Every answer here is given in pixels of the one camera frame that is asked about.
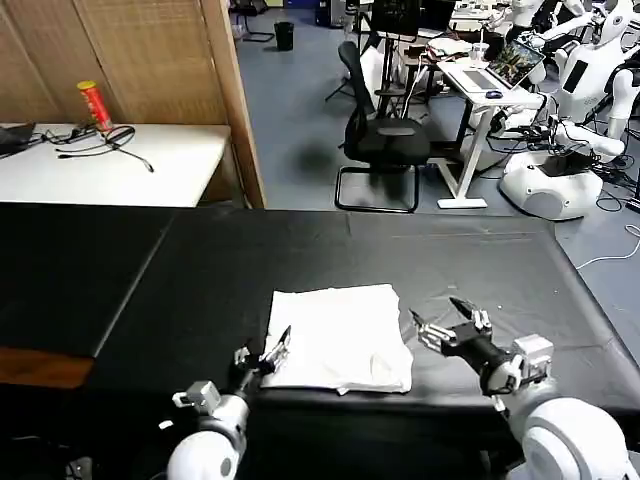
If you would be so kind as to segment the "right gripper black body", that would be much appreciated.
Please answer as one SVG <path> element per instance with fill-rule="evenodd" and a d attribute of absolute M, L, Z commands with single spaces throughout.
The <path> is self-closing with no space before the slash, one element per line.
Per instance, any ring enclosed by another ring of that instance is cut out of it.
<path fill-rule="evenodd" d="M 479 331 L 471 322 L 452 328 L 456 334 L 452 355 L 460 357 L 476 373 L 492 373 L 510 359 L 510 354 L 492 342 L 492 331 Z"/>

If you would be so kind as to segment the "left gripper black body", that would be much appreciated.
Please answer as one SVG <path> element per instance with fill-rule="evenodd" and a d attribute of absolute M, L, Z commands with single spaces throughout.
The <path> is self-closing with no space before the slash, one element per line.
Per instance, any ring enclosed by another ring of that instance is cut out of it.
<path fill-rule="evenodd" d="M 233 369 L 229 375 L 229 392 L 234 395 L 253 395 L 259 390 L 262 378 L 257 368 Z"/>

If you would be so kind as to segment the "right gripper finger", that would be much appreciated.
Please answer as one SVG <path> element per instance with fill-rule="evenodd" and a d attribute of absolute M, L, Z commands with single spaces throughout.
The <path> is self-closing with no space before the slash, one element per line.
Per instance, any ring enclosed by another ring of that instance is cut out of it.
<path fill-rule="evenodd" d="M 479 332 L 490 332 L 491 322 L 488 312 L 481 309 L 469 300 L 459 297 L 450 297 L 449 301 L 455 309 L 468 321 L 470 321 Z"/>
<path fill-rule="evenodd" d="M 457 336 L 453 330 L 427 322 L 413 309 L 410 309 L 409 312 L 414 322 L 418 341 L 427 349 L 444 356 L 447 349 L 457 344 Z"/>

